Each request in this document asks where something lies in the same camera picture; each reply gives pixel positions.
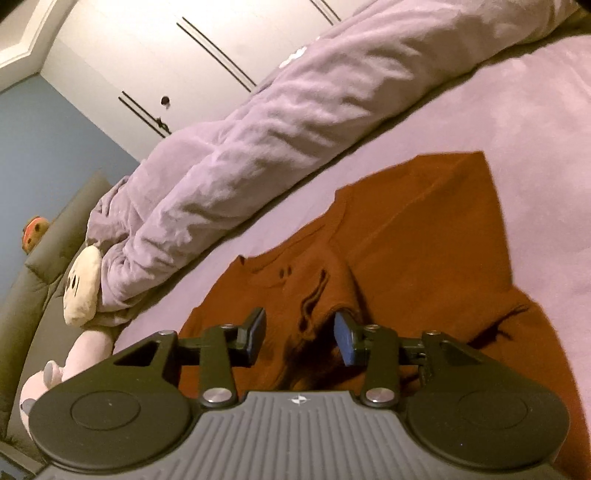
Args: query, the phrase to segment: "orange plush toy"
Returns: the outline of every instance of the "orange plush toy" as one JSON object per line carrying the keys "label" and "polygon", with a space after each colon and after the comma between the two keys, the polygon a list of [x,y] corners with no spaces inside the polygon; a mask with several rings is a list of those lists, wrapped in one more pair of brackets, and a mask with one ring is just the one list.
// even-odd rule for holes
{"label": "orange plush toy", "polygon": [[22,249],[28,255],[41,241],[49,228],[49,220],[43,217],[33,217],[22,229]]}

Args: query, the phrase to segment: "gray upholstered headboard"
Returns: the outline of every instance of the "gray upholstered headboard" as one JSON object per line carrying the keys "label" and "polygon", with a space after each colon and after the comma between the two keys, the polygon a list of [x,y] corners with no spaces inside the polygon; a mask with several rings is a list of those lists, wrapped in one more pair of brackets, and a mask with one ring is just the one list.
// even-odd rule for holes
{"label": "gray upholstered headboard", "polygon": [[83,246],[90,211],[110,188],[100,172],[86,182],[29,255],[0,306],[0,450],[24,466],[22,454],[41,457],[20,420],[20,389],[48,360],[63,365],[80,334],[64,322],[64,274]]}

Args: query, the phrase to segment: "silver bolt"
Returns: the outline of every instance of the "silver bolt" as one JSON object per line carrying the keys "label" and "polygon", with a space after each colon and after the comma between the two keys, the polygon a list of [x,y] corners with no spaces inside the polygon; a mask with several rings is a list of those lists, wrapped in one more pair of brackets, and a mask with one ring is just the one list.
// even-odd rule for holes
{"label": "silver bolt", "polygon": [[203,393],[203,399],[209,403],[222,403],[232,398],[232,392],[227,388],[210,388]]}
{"label": "silver bolt", "polygon": [[396,394],[389,388],[372,388],[365,392],[365,398],[372,403],[387,403],[396,398]]}

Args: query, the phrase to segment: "ribbed gray surface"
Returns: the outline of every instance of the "ribbed gray surface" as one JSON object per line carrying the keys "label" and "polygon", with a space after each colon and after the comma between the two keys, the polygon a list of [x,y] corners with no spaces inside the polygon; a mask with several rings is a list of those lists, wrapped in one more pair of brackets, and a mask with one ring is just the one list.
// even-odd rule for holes
{"label": "ribbed gray surface", "polygon": [[[347,392],[250,393],[206,413],[168,457],[135,472],[93,479],[142,480],[564,480],[542,466],[503,475],[473,473],[418,447],[396,415],[353,402]],[[50,467],[42,480],[86,478]]]}

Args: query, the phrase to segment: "logo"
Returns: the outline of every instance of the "logo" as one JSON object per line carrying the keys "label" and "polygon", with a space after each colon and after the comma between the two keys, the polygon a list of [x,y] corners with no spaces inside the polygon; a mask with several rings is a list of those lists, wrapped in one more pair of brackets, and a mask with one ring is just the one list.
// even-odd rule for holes
{"label": "logo", "polygon": [[303,405],[304,403],[306,403],[309,400],[309,398],[306,398],[303,395],[296,395],[295,397],[290,398],[290,400],[293,403],[295,403],[296,405]]}

